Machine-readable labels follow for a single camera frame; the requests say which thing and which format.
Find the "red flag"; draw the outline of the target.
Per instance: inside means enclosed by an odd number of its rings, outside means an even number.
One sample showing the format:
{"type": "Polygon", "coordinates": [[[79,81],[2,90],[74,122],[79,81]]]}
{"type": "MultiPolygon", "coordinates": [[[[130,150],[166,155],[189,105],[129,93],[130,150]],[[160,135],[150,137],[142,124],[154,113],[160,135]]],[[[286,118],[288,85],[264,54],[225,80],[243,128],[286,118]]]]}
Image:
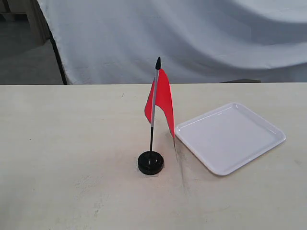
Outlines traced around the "red flag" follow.
{"type": "Polygon", "coordinates": [[[160,57],[158,57],[157,59],[155,69],[156,76],[153,80],[152,87],[144,108],[144,114],[149,123],[151,124],[150,151],[153,151],[155,106],[160,107],[160,109],[164,112],[171,136],[173,139],[175,138],[175,124],[171,87],[167,74],[162,69],[160,57]]]}

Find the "black round plastic object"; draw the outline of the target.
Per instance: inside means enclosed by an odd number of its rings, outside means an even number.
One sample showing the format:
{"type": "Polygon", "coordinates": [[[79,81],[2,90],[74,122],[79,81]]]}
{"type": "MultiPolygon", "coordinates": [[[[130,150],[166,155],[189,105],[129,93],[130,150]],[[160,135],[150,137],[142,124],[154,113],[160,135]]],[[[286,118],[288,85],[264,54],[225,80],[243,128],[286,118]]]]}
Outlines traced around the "black round plastic object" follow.
{"type": "Polygon", "coordinates": [[[164,166],[164,158],[156,151],[146,151],[137,160],[138,169],[145,175],[156,175],[164,166]]]}

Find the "white square plastic tray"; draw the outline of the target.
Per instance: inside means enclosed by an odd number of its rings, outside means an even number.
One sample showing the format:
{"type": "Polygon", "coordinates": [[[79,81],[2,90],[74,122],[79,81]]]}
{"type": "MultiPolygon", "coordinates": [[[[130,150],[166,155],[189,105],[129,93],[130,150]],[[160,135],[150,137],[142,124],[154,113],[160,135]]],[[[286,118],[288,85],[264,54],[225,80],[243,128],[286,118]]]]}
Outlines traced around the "white square plastic tray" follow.
{"type": "Polygon", "coordinates": [[[240,103],[183,122],[175,135],[218,176],[233,173],[286,140],[283,131],[240,103]]]}

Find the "white backdrop cloth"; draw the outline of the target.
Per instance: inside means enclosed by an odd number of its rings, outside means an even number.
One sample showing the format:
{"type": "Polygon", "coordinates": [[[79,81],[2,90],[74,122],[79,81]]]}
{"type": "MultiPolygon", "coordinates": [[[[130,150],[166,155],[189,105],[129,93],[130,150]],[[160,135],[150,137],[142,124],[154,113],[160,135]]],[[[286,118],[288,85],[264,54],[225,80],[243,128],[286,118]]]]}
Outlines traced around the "white backdrop cloth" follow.
{"type": "Polygon", "coordinates": [[[70,84],[307,80],[304,0],[41,0],[70,84]]]}

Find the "black backdrop stand pole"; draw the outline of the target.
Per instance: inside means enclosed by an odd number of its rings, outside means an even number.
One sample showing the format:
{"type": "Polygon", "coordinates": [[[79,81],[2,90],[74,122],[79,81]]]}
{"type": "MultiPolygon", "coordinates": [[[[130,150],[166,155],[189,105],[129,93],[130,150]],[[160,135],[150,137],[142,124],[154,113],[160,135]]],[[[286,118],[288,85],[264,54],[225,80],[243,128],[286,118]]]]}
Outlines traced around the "black backdrop stand pole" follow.
{"type": "Polygon", "coordinates": [[[48,29],[48,32],[49,32],[49,39],[50,39],[50,42],[51,42],[51,45],[52,45],[52,48],[53,48],[53,51],[54,51],[54,54],[55,54],[55,58],[56,58],[56,61],[57,61],[57,65],[58,65],[58,68],[59,68],[59,72],[60,72],[60,76],[61,76],[62,82],[63,82],[64,85],[68,85],[68,81],[67,81],[67,77],[66,77],[66,74],[65,74],[64,66],[63,66],[62,61],[61,61],[61,57],[60,57],[60,53],[59,53],[56,41],[55,41],[53,33],[52,33],[52,31],[51,31],[51,29],[49,27],[49,24],[47,22],[47,18],[45,17],[45,14],[44,14],[44,12],[42,10],[40,1],[37,1],[37,2],[38,2],[38,5],[40,7],[40,10],[42,11],[42,14],[43,14],[43,16],[45,18],[46,24],[47,24],[47,29],[48,29]]]}

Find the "wooden furniture in background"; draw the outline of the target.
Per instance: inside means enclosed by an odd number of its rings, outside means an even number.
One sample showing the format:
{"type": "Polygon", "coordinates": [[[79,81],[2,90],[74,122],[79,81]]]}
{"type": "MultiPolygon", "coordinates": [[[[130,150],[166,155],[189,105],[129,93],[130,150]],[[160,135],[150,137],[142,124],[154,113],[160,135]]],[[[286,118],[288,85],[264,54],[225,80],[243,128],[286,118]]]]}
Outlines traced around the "wooden furniture in background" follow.
{"type": "Polygon", "coordinates": [[[0,17],[7,22],[27,21],[38,45],[50,39],[50,29],[37,0],[0,0],[0,17]]]}

